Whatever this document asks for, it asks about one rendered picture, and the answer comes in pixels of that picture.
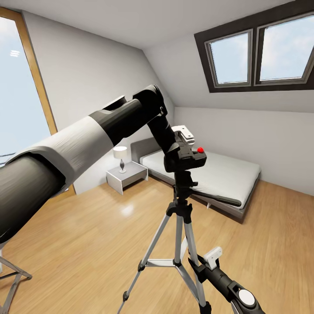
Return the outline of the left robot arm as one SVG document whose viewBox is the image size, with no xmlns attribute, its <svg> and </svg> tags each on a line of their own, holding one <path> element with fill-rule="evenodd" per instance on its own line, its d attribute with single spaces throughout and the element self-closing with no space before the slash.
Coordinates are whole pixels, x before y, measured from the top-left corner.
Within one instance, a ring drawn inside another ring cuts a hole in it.
<svg viewBox="0 0 314 314">
<path fill-rule="evenodd" d="M 52 136 L 13 154 L 0 167 L 0 250 L 50 198 L 66 191 L 87 169 L 148 125 L 166 157 L 180 164 L 178 137 L 191 149 L 185 126 L 170 127 L 164 98 L 148 85 L 126 101 L 121 96 Z"/>
</svg>

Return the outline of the camera tripod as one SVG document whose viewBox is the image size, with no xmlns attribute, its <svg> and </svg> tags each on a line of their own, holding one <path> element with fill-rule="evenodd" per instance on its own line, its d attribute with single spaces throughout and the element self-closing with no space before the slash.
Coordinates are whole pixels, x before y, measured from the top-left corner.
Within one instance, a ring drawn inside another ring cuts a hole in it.
<svg viewBox="0 0 314 314">
<path fill-rule="evenodd" d="M 165 216 L 160 223 L 158 230 L 156 231 L 143 259 L 140 261 L 138 265 L 138 271 L 128 289 L 123 294 L 123 302 L 117 312 L 120 313 L 122 307 L 124 306 L 126 300 L 128 300 L 130 296 L 130 292 L 133 289 L 134 284 L 136 283 L 141 271 L 145 269 L 145 267 L 175 267 L 180 273 L 181 277 L 187 284 L 188 288 L 194 295 L 196 301 L 200 307 L 201 314 L 211 314 L 212 307 L 208 301 L 205 300 L 205 293 L 203 289 L 203 284 L 198 280 L 198 276 L 194 272 L 195 282 L 191 279 L 188 272 L 182 265 L 182 260 L 184 254 L 186 252 L 188 246 L 188 254 L 190 255 L 190 259 L 199 266 L 199 260 L 197 255 L 197 250 L 195 246 L 195 239 L 192 229 L 192 220 L 191 220 L 191 212 L 193 210 L 192 204 L 188 205 L 188 200 L 186 200 L 190 195 L 195 194 L 211 199 L 215 199 L 218 202 L 226 203 L 229 205 L 233 205 L 236 207 L 240 207 L 242 202 L 237 199 L 223 197 L 220 195 L 210 195 L 199 191 L 194 191 L 190 187 L 198 186 L 198 181 L 193 182 L 191 178 L 190 171 L 176 171 L 174 172 L 175 182 L 173 183 L 174 188 L 174 200 L 169 203 L 169 206 L 166 210 Z M 158 239 L 160 238 L 169 218 L 173 213 L 177 215 L 177 223 L 176 223 L 176 239 L 175 239 L 175 257 L 174 259 L 149 259 Z M 182 227 L 184 223 L 185 228 L 185 238 L 181 243 L 182 239 Z"/>
</svg>

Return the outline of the digital camera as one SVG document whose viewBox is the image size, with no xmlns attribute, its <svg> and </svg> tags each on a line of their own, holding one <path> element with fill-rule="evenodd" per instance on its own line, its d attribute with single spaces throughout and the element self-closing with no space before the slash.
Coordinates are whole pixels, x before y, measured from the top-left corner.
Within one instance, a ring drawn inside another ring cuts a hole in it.
<svg viewBox="0 0 314 314">
<path fill-rule="evenodd" d="M 178 151 L 180 164 L 176 164 L 170 156 L 164 156 L 164 167 L 166 172 L 187 171 L 205 165 L 207 155 L 203 148 L 198 148 L 197 151 L 192 151 L 192 149 L 185 146 L 179 137 L 176 142 L 180 147 L 180 150 Z"/>
</svg>

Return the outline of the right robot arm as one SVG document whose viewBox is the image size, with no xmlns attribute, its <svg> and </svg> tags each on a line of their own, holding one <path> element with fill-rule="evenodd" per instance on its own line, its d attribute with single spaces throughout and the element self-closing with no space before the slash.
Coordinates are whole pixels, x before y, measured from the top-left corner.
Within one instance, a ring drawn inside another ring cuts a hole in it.
<svg viewBox="0 0 314 314">
<path fill-rule="evenodd" d="M 219 257 L 222 256 L 222 248 L 216 246 L 204 257 L 198 255 L 202 263 L 197 266 L 188 258 L 190 265 L 198 276 L 200 283 L 209 280 L 211 284 L 231 303 L 234 314 L 266 314 L 255 296 L 236 281 L 232 281 L 221 269 Z"/>
</svg>

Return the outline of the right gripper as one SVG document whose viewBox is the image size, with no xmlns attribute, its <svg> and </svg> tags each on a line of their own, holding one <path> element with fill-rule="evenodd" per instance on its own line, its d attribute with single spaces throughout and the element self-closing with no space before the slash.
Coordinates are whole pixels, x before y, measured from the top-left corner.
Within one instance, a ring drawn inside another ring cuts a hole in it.
<svg viewBox="0 0 314 314">
<path fill-rule="evenodd" d="M 192 266 L 194 272 L 198 276 L 200 283 L 203 283 L 205 280 L 209 280 L 211 284 L 218 290 L 218 284 L 220 279 L 226 275 L 219 265 L 219 259 L 216 259 L 215 262 L 217 267 L 214 270 L 210 270 L 206 265 L 206 261 L 200 255 L 198 255 L 198 260 L 202 263 L 200 266 L 197 266 L 191 259 L 188 258 L 190 265 Z M 226 275 L 227 276 L 227 275 Z"/>
</svg>

